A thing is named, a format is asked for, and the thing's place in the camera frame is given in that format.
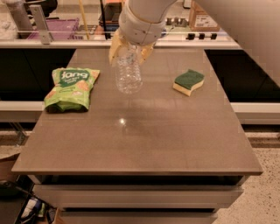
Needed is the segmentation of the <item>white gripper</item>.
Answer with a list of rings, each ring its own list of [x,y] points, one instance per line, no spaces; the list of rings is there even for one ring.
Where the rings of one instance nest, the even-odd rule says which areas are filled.
[[[112,67],[129,50],[129,43],[138,48],[142,65],[153,52],[165,27],[166,1],[126,1],[119,17],[119,29],[113,35],[108,53]]]

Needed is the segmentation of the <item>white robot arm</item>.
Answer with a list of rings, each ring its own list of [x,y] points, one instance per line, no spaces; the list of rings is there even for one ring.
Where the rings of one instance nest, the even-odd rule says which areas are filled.
[[[141,46],[141,60],[151,54],[168,10],[177,0],[125,0],[109,62]],[[280,0],[194,0],[266,74],[280,85]]]

